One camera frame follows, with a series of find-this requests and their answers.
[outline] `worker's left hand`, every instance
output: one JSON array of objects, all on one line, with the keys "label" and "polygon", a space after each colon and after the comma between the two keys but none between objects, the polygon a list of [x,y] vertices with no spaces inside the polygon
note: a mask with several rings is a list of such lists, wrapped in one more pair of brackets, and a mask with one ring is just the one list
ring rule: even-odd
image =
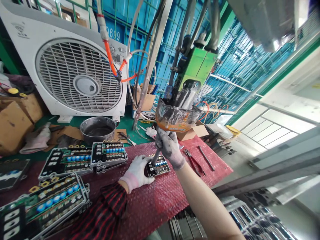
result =
[{"label": "worker's left hand", "polygon": [[146,177],[144,175],[144,168],[152,158],[153,157],[146,157],[145,155],[136,156],[126,173],[119,179],[128,184],[129,194],[133,189],[154,181],[154,177]]}]

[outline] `circuit board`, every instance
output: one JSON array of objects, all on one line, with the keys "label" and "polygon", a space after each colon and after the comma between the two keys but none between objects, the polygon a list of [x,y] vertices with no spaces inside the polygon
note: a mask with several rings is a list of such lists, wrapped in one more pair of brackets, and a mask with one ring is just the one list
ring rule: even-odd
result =
[{"label": "circuit board", "polygon": [[167,160],[163,155],[159,155],[158,160],[152,165],[151,162],[148,162],[144,169],[144,175],[146,177],[154,177],[159,176],[164,173],[170,172],[169,165],[167,164]]},{"label": "circuit board", "polygon": [[109,167],[127,160],[128,155],[122,142],[94,142],[92,144],[91,167]]},{"label": "circuit board", "polygon": [[89,203],[85,185],[75,173],[42,186],[0,208],[0,239],[40,239]]},{"label": "circuit board", "polygon": [[0,192],[11,190],[24,179],[30,166],[30,159],[6,160],[0,162]]},{"label": "circuit board", "polygon": [[126,163],[127,162],[118,163],[118,164],[115,164],[115,165],[112,165],[112,166],[109,166],[109,167],[104,165],[104,166],[100,166],[100,167],[95,167],[94,169],[95,169],[96,174],[101,174],[101,173],[108,172],[108,171],[110,171],[112,169],[115,169],[117,167],[120,167],[122,165],[125,165]]},{"label": "circuit board", "polygon": [[[86,193],[87,193],[87,197],[89,198],[89,192],[90,192],[90,184],[86,183],[85,184],[85,188],[86,188]],[[76,222],[81,215],[92,205],[92,202],[86,203],[85,205],[83,205],[77,212],[75,212],[73,215],[71,215],[69,218],[67,218],[64,222],[62,222],[61,224],[59,224],[57,227],[53,228],[51,231],[49,231],[46,235],[45,235],[45,239],[47,238],[51,238],[53,235],[55,235],[56,233],[70,227],[74,222]]]},{"label": "circuit board", "polygon": [[54,148],[38,179],[64,177],[73,172],[78,175],[93,173],[90,160],[91,148]]}]

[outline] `fan grille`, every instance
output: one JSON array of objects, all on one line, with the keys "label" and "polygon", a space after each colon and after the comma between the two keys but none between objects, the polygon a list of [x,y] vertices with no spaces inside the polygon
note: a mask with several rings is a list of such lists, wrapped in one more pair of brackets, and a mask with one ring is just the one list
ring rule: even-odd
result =
[{"label": "fan grille", "polygon": [[[77,111],[105,112],[121,98],[122,85],[113,77],[105,55],[82,41],[57,39],[46,43],[37,54],[36,70],[47,91]],[[100,87],[99,93],[94,97],[80,94],[73,86],[78,75],[93,78]]]}]

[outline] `electric fan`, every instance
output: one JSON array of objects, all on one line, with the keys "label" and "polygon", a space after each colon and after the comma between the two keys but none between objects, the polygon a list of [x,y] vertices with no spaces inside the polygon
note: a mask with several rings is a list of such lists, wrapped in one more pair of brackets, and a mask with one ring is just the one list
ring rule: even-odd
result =
[{"label": "electric fan", "polygon": [[[0,17],[39,94],[60,122],[72,116],[124,115],[127,84],[112,74],[100,34],[10,0]],[[127,46],[110,39],[119,68]],[[123,69],[122,78],[127,78]]]}]

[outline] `pliers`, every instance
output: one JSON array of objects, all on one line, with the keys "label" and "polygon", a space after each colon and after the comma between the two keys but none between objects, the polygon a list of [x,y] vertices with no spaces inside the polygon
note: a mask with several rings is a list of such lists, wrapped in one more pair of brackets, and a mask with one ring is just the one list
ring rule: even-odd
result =
[{"label": "pliers", "polygon": [[[200,173],[203,173],[203,175],[206,175],[205,172],[203,171],[201,165],[194,159],[194,157],[191,155],[191,153],[185,149],[184,152],[186,153],[186,155],[189,157],[190,163],[191,163],[191,167],[192,169],[196,172],[196,174],[201,177]],[[196,164],[200,170],[200,173],[198,172],[198,170],[196,169],[196,167],[194,166],[194,164]]]}]

